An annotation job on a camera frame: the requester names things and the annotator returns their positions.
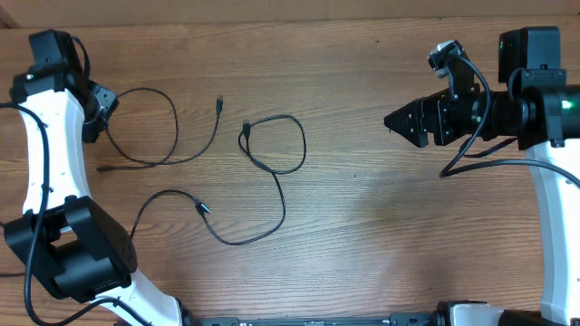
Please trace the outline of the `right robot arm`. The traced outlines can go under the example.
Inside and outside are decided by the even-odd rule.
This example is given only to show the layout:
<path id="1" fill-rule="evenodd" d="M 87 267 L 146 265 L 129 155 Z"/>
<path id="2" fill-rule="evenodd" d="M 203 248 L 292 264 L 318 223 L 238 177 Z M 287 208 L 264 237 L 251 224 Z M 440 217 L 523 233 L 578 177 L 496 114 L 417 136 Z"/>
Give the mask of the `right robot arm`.
<path id="1" fill-rule="evenodd" d="M 459 143 L 469 169 L 492 168 L 492 154 L 517 144 L 530 170 L 540 214 L 544 287 L 538 311 L 486 302 L 440 302 L 417 325 L 576 325 L 579 322 L 579 88 L 566 80 L 555 26 L 508 31 L 498 39 L 492 91 L 463 46 L 438 44 L 428 61 L 448 87 L 409 102 L 384 125 L 414 146 Z"/>

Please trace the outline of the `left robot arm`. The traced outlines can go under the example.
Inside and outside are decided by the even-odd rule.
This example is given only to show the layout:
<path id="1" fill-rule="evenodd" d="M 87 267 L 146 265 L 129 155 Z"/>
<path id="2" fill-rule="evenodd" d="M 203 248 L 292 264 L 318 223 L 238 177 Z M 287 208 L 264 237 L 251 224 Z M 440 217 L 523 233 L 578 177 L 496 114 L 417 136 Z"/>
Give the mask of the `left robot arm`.
<path id="1" fill-rule="evenodd" d="M 129 325 L 191 325 L 182 303 L 140 270 L 126 229 L 94 199 L 83 147 L 93 143 L 118 106 L 92 81 L 80 41 L 68 33 L 32 34 L 34 64 L 14 77 L 10 107 L 26 130 L 28 188 L 20 218 L 5 241 L 24 263 L 24 296 L 33 282 L 85 311 L 102 306 Z"/>

